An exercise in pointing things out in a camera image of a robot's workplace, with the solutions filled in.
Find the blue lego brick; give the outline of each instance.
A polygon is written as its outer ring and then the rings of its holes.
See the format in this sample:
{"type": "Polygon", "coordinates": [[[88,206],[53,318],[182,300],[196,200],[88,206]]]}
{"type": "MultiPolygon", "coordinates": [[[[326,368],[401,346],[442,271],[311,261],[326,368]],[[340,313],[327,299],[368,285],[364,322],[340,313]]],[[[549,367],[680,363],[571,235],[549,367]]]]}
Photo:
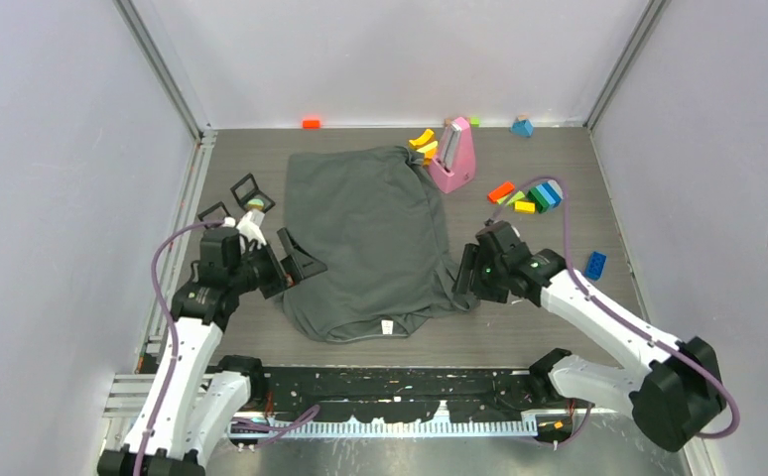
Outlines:
{"type": "Polygon", "coordinates": [[[547,183],[540,183],[536,186],[536,192],[545,198],[545,200],[548,202],[547,208],[545,208],[545,211],[553,210],[557,207],[560,203],[557,201],[557,196],[550,191],[550,186],[547,183]]]}
{"type": "Polygon", "coordinates": [[[591,252],[588,264],[583,274],[592,281],[597,281],[603,275],[603,267],[606,266],[606,255],[599,252],[591,252]]]}
{"type": "Polygon", "coordinates": [[[530,137],[533,135],[533,123],[530,122],[530,119],[516,121],[510,127],[510,132],[519,136],[530,137]]]}
{"type": "Polygon", "coordinates": [[[551,186],[550,183],[543,183],[542,186],[545,188],[545,190],[548,192],[548,194],[551,196],[551,198],[554,200],[554,205],[551,206],[551,208],[556,208],[560,206],[560,202],[563,201],[563,198],[557,193],[556,190],[551,186]]]}

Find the green block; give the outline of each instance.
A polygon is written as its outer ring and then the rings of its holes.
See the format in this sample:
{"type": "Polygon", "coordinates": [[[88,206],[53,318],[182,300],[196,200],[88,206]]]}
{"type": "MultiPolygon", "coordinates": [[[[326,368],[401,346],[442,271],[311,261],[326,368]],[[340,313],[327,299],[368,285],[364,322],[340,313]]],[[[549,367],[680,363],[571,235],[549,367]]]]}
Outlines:
{"type": "Polygon", "coordinates": [[[551,206],[551,203],[546,198],[544,198],[542,194],[536,190],[535,187],[531,188],[530,191],[527,192],[527,199],[536,203],[536,211],[539,213],[545,213],[551,206]]]}
{"type": "MultiPolygon", "coordinates": [[[[509,196],[510,196],[510,195],[504,195],[504,196],[502,196],[501,198],[499,198],[499,199],[498,199],[498,201],[496,201],[495,203],[498,203],[499,205],[500,205],[501,203],[505,203],[505,202],[507,201],[507,198],[508,198],[509,196]]],[[[510,201],[509,203],[507,203],[507,206],[513,206],[513,205],[515,204],[515,202],[516,202],[516,201],[518,201],[518,200],[523,200],[523,199],[524,199],[524,192],[523,192],[523,191],[521,191],[521,190],[519,190],[519,192],[518,192],[518,193],[516,193],[516,194],[515,194],[515,196],[513,196],[513,199],[512,199],[512,201],[510,201]]]]}

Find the orange block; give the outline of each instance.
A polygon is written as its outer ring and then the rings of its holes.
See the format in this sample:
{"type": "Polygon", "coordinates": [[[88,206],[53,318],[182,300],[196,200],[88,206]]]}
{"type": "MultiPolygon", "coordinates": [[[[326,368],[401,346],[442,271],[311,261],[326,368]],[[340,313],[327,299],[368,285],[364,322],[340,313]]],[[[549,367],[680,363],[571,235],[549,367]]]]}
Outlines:
{"type": "Polygon", "coordinates": [[[319,129],[320,119],[316,117],[309,117],[303,119],[303,129],[319,129]]]}
{"type": "Polygon", "coordinates": [[[489,201],[492,203],[497,203],[499,199],[504,197],[504,195],[509,195],[513,191],[515,191],[515,185],[512,184],[512,182],[506,181],[501,186],[489,192],[489,194],[486,195],[486,198],[489,198],[489,201]]]}

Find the cable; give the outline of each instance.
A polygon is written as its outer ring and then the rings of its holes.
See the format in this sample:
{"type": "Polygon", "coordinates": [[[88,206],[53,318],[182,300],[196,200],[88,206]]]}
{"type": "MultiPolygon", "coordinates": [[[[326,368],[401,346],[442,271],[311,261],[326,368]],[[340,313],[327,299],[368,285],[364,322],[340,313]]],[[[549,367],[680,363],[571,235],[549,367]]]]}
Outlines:
{"type": "Polygon", "coordinates": [[[196,228],[222,224],[222,221],[202,221],[188,225],[185,228],[175,231],[173,235],[166,238],[162,245],[156,250],[156,253],[153,254],[153,261],[151,261],[150,265],[151,280],[153,281],[153,291],[156,294],[156,302],[159,303],[159,307],[162,309],[162,315],[165,317],[165,323],[168,326],[168,339],[171,341],[171,361],[168,364],[168,372],[165,373],[165,379],[162,381],[159,397],[157,397],[156,403],[153,405],[153,409],[150,412],[150,416],[148,416],[148,424],[142,432],[142,442],[139,444],[139,450],[136,453],[136,463],[133,465],[133,476],[141,476],[142,474],[142,461],[145,457],[145,450],[147,449],[150,436],[153,434],[153,425],[156,423],[156,417],[159,415],[159,410],[162,408],[162,402],[165,399],[165,395],[168,393],[168,387],[171,386],[171,379],[174,377],[174,369],[177,368],[177,358],[180,356],[180,336],[177,333],[174,317],[171,315],[171,310],[168,308],[168,303],[165,301],[165,296],[162,294],[162,285],[159,284],[159,274],[157,272],[159,258],[162,257],[162,253],[165,252],[168,245],[173,243],[180,235],[196,228]]]}
{"type": "MultiPolygon", "coordinates": [[[[504,203],[500,203],[499,205],[497,205],[497,207],[495,208],[495,211],[492,213],[492,216],[486,222],[487,226],[495,222],[495,220],[498,218],[501,212],[504,211],[504,208],[506,208],[507,203],[512,201],[513,197],[519,191],[529,188],[533,183],[537,181],[547,181],[547,180],[555,180],[559,184],[560,188],[562,189],[565,195],[566,205],[563,207],[563,253],[565,254],[567,268],[569,270],[572,270],[569,273],[569,275],[571,276],[572,281],[574,281],[574,284],[579,288],[579,290],[582,292],[585,298],[589,299],[591,302],[594,302],[594,304],[597,307],[599,307],[600,310],[605,312],[611,318],[615,319],[618,323],[620,323],[621,325],[623,325],[624,327],[626,327],[627,329],[629,329],[630,331],[632,331],[633,333],[641,337],[642,339],[647,340],[648,342],[652,343],[656,347],[664,350],[665,352],[669,353],[673,357],[676,357],[677,359],[679,359],[682,363],[689,366],[695,372],[700,374],[704,379],[706,379],[711,384],[711,386],[714,387],[723,396],[723,398],[726,400],[726,402],[729,405],[729,410],[731,411],[731,421],[729,422],[728,427],[726,427],[721,431],[718,431],[717,433],[698,433],[698,436],[700,438],[719,439],[734,433],[737,430],[737,428],[740,426],[740,408],[737,406],[737,402],[734,400],[734,396],[729,392],[729,390],[723,385],[723,383],[717,377],[715,377],[711,372],[703,368],[700,364],[698,364],[694,360],[683,355],[677,349],[674,349],[669,345],[666,345],[656,339],[653,339],[652,335],[648,334],[643,329],[634,325],[632,322],[626,320],[620,314],[612,310],[607,304],[605,304],[603,301],[598,299],[597,296],[593,296],[588,291],[588,288],[579,280],[579,277],[577,276],[576,269],[574,267],[574,263],[572,262],[572,257],[571,257],[571,230],[570,230],[571,227],[570,227],[570,215],[569,215],[570,201],[569,201],[569,190],[564,180],[558,177],[553,177],[553,176],[538,176],[536,178],[531,178],[530,180],[524,182],[523,184],[518,185],[516,190],[509,194],[509,198],[507,198],[507,200],[504,203]]],[[[585,419],[580,424],[579,429],[582,429],[587,419],[588,419],[588,412],[586,412],[585,419]]],[[[576,433],[579,433],[579,430],[576,431],[574,434],[572,434],[569,437],[569,439],[567,439],[565,442],[568,442],[569,440],[574,438],[576,433]]]]}
{"type": "Polygon", "coordinates": [[[297,419],[294,420],[291,424],[287,426],[271,426],[268,424],[260,424],[256,423],[252,419],[249,418],[242,418],[242,417],[236,417],[233,418],[232,421],[235,421],[237,423],[241,423],[241,425],[245,429],[251,429],[255,431],[276,431],[276,434],[273,436],[267,438],[266,440],[258,443],[253,444],[250,446],[252,449],[261,449],[268,444],[275,443],[279,438],[284,436],[287,432],[293,431],[299,427],[305,426],[306,424],[312,422],[314,418],[317,417],[317,414],[320,413],[320,406],[314,405],[303,412],[302,415],[300,415],[297,419]]]}

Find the white wall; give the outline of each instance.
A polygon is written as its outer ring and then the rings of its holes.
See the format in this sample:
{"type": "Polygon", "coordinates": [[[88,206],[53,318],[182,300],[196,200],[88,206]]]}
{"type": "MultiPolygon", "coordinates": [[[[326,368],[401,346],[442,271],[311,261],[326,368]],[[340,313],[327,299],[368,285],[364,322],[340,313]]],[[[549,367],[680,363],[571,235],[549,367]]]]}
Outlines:
{"type": "Polygon", "coordinates": [[[671,2],[594,140],[651,318],[740,403],[721,474],[768,474],[768,0],[671,2]]]}
{"type": "Polygon", "coordinates": [[[214,128],[581,124],[647,0],[141,0],[214,128]]]}
{"type": "Polygon", "coordinates": [[[0,475],[91,471],[192,148],[111,1],[0,2],[0,475]]]}

